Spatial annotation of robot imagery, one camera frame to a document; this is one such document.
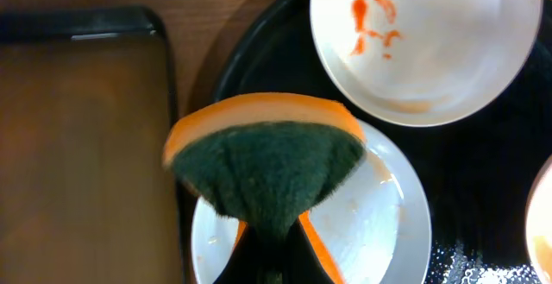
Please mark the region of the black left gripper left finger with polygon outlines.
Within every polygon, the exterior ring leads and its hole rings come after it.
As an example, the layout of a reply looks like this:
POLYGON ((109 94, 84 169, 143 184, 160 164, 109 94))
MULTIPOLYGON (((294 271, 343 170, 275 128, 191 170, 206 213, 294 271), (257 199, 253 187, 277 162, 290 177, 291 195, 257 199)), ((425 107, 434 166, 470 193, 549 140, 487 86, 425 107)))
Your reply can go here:
POLYGON ((276 282, 274 251, 256 230, 240 222, 230 258, 214 284, 270 284, 276 282))

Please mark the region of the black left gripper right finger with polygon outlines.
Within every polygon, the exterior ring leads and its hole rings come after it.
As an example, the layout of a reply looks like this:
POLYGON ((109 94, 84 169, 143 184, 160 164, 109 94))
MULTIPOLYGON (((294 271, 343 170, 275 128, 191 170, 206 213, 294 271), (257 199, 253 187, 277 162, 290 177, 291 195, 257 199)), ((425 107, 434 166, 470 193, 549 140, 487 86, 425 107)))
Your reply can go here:
POLYGON ((310 220, 302 213, 290 228, 282 258, 285 284, 344 284, 337 262, 310 220))

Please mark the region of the light grey plate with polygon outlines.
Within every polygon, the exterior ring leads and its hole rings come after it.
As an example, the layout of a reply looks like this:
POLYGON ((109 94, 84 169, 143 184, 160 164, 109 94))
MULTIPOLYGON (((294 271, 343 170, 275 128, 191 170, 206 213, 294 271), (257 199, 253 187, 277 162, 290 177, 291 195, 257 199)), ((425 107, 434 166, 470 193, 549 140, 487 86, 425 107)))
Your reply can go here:
POLYGON ((309 220, 347 283, 422 284, 432 241, 422 184, 389 138, 361 127, 367 160, 309 220))

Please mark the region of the orange green scrub sponge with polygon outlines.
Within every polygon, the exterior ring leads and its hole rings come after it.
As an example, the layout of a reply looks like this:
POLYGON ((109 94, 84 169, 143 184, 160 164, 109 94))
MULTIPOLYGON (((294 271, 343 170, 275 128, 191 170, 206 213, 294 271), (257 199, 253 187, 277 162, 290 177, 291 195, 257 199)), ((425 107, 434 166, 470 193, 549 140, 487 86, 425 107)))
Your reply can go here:
POLYGON ((163 164, 218 214, 279 242, 356 169, 365 142, 360 123, 336 101, 259 92, 178 120, 163 164))

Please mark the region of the pink plate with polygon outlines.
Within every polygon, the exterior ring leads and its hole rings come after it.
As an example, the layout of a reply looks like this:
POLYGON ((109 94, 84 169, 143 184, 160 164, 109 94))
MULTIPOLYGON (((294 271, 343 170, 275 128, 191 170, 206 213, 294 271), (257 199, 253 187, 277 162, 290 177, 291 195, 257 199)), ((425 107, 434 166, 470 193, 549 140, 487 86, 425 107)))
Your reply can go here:
POLYGON ((551 284, 551 157, 540 168, 527 198, 525 244, 538 279, 551 284))

